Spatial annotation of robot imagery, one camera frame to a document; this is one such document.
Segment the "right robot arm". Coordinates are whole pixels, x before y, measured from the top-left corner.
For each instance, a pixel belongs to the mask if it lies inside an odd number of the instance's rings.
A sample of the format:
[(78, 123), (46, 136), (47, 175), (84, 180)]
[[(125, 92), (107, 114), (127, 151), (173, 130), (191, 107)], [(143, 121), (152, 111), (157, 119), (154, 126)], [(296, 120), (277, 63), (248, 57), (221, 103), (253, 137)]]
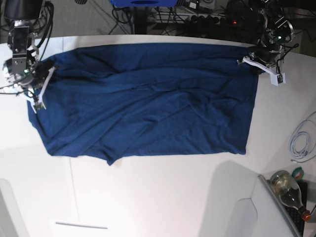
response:
[(4, 19), (9, 22), (7, 45), (12, 57), (3, 63), (8, 89), (36, 99), (52, 63), (41, 61), (40, 47), (53, 27), (54, 5), (48, 0), (6, 0)]

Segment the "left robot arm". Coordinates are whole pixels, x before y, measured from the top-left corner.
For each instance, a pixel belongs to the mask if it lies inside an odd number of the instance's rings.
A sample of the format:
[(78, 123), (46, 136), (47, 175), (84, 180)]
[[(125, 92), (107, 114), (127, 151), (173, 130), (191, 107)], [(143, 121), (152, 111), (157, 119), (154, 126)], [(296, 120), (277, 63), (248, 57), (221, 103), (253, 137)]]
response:
[(279, 1), (242, 0), (244, 7), (237, 7), (237, 3), (237, 0), (228, 1), (227, 12), (242, 18), (247, 25), (255, 26), (259, 35), (256, 44), (249, 47), (247, 55), (237, 60), (237, 63), (259, 68), (270, 77), (275, 77), (278, 84), (284, 83), (282, 63), (286, 55), (298, 48), (299, 44), (287, 45), (294, 40), (295, 33)]

